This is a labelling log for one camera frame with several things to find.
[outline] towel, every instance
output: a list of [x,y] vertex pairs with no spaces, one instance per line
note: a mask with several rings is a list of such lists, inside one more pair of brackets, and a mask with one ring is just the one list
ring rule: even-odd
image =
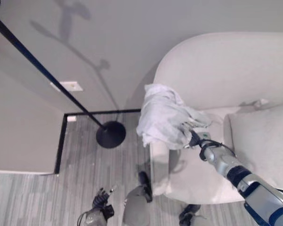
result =
[[182,149],[191,140],[188,128],[205,128],[212,123],[205,113],[187,107],[178,93],[168,86],[150,84],[145,86],[145,90],[136,129],[142,136],[144,147],[160,140],[170,150]]

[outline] gray striped carpet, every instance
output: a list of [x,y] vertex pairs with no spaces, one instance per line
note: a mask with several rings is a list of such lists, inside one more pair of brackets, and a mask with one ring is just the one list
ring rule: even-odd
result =
[[[109,226],[121,226],[125,195],[138,185],[137,172],[150,171],[149,150],[135,128],[139,113],[97,115],[101,122],[118,120],[127,130],[115,149],[97,145],[97,126],[87,116],[69,122],[59,175],[0,174],[0,226],[74,226],[81,212],[91,207],[100,187],[117,185],[109,199],[115,216]],[[151,226],[177,226],[185,205],[164,196],[149,204]],[[200,213],[215,226],[255,226],[242,203],[202,206]]]

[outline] white wall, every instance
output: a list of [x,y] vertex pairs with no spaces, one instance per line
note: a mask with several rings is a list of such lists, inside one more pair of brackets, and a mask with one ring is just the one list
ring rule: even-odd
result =
[[63,115],[0,70],[0,171],[53,173]]
[[[60,81],[78,81],[85,91],[75,97],[99,111],[140,108],[143,85],[184,39],[283,32],[283,0],[5,0],[0,18]],[[63,112],[78,111],[1,37],[0,69]]]

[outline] baseboard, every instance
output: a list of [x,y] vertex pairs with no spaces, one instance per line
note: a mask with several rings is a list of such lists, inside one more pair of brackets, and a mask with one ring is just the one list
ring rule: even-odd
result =
[[[140,109],[128,109],[128,110],[101,111],[101,112],[90,112],[90,113],[91,114],[114,114],[114,113],[134,113],[134,112],[140,112],[140,111],[141,111]],[[68,116],[76,116],[76,115],[86,115],[86,113],[77,112],[77,113],[66,113],[66,114],[64,114],[62,127],[61,127],[61,133],[60,133],[60,140],[59,140],[59,144],[58,144],[56,166],[55,166],[55,171],[54,171],[55,174],[59,174],[59,172],[60,172],[62,152],[63,152],[63,146],[64,146],[64,140],[65,140],[66,127],[67,127],[67,117]]]
[[60,133],[60,140],[58,143],[58,152],[57,152],[56,166],[55,166],[55,171],[54,171],[55,174],[59,174],[60,172],[66,127],[67,127],[67,114],[64,114],[63,121],[62,121],[62,127],[61,127],[61,133]]
[[[116,114],[116,113],[134,113],[141,112],[140,109],[128,109],[128,110],[114,110],[114,111],[100,111],[100,112],[90,112],[91,114]],[[86,115],[84,112],[76,112],[76,113],[66,113],[67,116],[75,116],[75,115]]]

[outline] white armchair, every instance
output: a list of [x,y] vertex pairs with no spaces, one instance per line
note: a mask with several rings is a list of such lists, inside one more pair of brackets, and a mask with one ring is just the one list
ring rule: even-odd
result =
[[[283,102],[283,33],[213,33],[188,39],[163,58],[154,83],[170,86],[188,106],[212,114],[212,139],[233,146],[227,114],[253,110],[251,103],[260,99]],[[199,158],[199,150],[169,151],[156,142],[150,144],[150,158],[154,195],[192,204],[242,200],[230,182]],[[272,160],[262,155],[262,161]]]

